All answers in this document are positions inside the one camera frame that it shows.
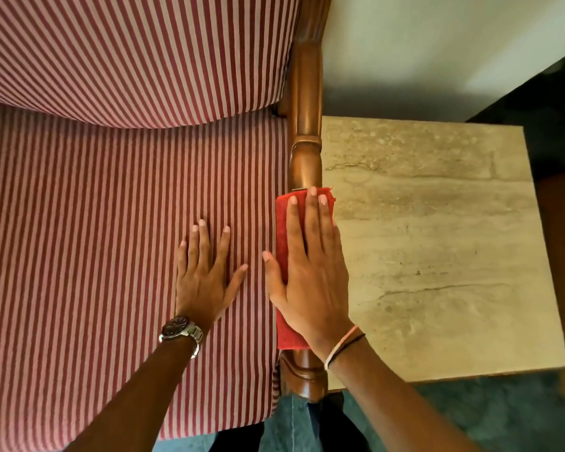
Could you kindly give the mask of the person's right hand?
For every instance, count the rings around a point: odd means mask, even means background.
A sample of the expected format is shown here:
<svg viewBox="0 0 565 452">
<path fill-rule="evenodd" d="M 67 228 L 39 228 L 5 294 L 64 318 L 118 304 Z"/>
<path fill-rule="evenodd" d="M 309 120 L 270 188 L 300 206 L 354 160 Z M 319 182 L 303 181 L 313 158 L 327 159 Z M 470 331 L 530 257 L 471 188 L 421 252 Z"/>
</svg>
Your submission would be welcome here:
<svg viewBox="0 0 565 452">
<path fill-rule="evenodd" d="M 287 282 L 274 255 L 263 252 L 266 291 L 287 324 L 305 339 L 323 362 L 349 338 L 349 275 L 339 227 L 328 199 L 316 187 L 307 190 L 304 225 L 295 196 L 287 204 Z"/>
</svg>

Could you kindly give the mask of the person's left hand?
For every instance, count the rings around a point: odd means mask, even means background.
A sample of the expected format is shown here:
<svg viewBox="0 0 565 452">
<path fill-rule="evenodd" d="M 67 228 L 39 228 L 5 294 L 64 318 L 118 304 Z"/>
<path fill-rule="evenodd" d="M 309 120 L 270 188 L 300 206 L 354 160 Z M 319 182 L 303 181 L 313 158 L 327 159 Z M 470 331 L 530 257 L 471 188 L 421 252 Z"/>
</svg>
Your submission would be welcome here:
<svg viewBox="0 0 565 452">
<path fill-rule="evenodd" d="M 231 240 L 231 228 L 225 226 L 219 239 L 218 247 L 213 250 L 213 266 L 209 273 L 197 270 L 199 255 L 198 223 L 191 228 L 187 241 L 188 266 L 183 279 L 175 282 L 174 316 L 186 316 L 207 335 L 214 323 L 225 313 L 229 306 L 223 306 L 225 285 L 228 277 L 228 259 Z"/>
</svg>

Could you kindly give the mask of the red cleaning cloth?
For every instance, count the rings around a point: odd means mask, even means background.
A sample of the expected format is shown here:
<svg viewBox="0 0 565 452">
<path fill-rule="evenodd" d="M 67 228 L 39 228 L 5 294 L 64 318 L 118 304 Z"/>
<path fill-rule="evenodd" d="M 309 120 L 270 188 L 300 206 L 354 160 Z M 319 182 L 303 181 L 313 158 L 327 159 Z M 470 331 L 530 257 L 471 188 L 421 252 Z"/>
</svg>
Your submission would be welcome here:
<svg viewBox="0 0 565 452">
<path fill-rule="evenodd" d="M 317 259 L 307 257 L 304 235 L 305 200 L 301 196 L 286 195 L 277 199 L 276 259 L 282 279 L 287 286 L 287 306 L 277 310 L 278 348 L 281 350 L 314 349 L 317 355 L 330 351 L 330 326 L 326 320 L 335 320 L 338 313 L 330 293 L 330 272 L 334 260 L 325 250 L 334 250 L 328 192 L 319 193 L 320 227 L 323 254 Z"/>
</svg>

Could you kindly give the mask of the person's right forearm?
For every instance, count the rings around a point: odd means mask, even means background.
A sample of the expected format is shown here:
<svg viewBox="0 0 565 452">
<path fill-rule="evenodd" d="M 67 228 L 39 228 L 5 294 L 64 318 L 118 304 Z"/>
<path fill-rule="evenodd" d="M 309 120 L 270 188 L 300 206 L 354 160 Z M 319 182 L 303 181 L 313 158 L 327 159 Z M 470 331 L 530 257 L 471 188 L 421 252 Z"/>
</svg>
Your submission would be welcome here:
<svg viewBox="0 0 565 452">
<path fill-rule="evenodd" d="M 388 452 L 482 452 L 396 375 L 365 337 L 337 349 L 328 365 L 354 397 Z"/>
</svg>

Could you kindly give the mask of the person's left forearm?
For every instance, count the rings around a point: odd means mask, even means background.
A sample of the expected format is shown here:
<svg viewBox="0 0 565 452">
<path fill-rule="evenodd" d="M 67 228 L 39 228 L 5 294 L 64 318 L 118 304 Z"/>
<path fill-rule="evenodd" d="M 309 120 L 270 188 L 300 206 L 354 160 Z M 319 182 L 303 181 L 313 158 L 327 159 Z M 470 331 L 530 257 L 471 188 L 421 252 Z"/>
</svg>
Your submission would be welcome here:
<svg viewBox="0 0 565 452">
<path fill-rule="evenodd" d="M 152 452 L 196 349 L 191 337 L 160 343 L 63 452 Z"/>
</svg>

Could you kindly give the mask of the silver wristwatch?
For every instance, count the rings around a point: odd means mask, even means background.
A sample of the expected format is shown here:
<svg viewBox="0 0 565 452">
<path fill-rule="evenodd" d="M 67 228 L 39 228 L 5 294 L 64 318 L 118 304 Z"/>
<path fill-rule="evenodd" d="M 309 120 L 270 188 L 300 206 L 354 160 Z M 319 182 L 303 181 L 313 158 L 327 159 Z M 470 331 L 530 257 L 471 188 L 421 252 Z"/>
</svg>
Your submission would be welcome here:
<svg viewBox="0 0 565 452">
<path fill-rule="evenodd" d="M 203 330 L 186 316 L 173 318 L 166 322 L 161 329 L 158 341 L 163 343 L 181 337 L 190 338 L 195 342 L 195 350 L 191 355 L 191 359 L 195 359 L 201 349 L 204 334 Z"/>
</svg>

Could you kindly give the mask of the striped sofa seat cushion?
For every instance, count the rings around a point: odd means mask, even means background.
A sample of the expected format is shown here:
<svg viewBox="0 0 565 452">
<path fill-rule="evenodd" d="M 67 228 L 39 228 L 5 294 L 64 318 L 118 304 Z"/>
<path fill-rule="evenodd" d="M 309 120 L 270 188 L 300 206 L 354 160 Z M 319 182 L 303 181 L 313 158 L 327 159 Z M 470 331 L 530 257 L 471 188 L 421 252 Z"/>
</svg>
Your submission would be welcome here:
<svg viewBox="0 0 565 452">
<path fill-rule="evenodd" d="M 231 228 L 239 294 L 184 372 L 160 439 L 243 427 L 279 398 L 261 255 L 287 184 L 269 109 L 200 126 L 115 129 L 0 105 L 0 452 L 61 450 L 173 316 L 175 249 Z"/>
</svg>

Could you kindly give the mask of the beige marble side table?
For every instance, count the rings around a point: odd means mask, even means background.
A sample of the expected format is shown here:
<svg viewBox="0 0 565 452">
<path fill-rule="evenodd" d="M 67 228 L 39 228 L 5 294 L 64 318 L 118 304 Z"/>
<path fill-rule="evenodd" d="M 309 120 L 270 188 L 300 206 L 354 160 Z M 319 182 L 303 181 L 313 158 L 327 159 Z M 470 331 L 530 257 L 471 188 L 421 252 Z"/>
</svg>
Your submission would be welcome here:
<svg viewBox="0 0 565 452">
<path fill-rule="evenodd" d="M 524 130 L 324 116 L 349 315 L 412 383 L 565 368 Z"/>
</svg>

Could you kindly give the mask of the blue jeans leg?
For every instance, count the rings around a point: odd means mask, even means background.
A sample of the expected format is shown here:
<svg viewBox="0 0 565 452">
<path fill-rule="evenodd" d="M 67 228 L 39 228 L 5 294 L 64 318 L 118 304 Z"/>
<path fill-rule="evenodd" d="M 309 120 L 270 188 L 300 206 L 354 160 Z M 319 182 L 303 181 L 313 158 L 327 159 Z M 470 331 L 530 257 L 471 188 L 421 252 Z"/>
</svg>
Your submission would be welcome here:
<svg viewBox="0 0 565 452">
<path fill-rule="evenodd" d="M 341 392 L 317 403 L 285 396 L 277 412 L 265 421 L 257 452 L 372 452 L 344 407 Z"/>
</svg>

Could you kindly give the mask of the striped sofa back cushion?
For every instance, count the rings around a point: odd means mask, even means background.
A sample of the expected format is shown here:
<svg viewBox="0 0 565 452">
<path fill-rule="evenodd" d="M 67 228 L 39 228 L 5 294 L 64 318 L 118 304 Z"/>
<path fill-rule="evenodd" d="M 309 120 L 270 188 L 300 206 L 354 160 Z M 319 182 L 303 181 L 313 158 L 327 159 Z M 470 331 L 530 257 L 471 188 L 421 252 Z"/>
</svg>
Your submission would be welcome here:
<svg viewBox="0 0 565 452">
<path fill-rule="evenodd" d="M 173 128 L 280 99 L 301 0 L 0 0 L 0 103 Z"/>
</svg>

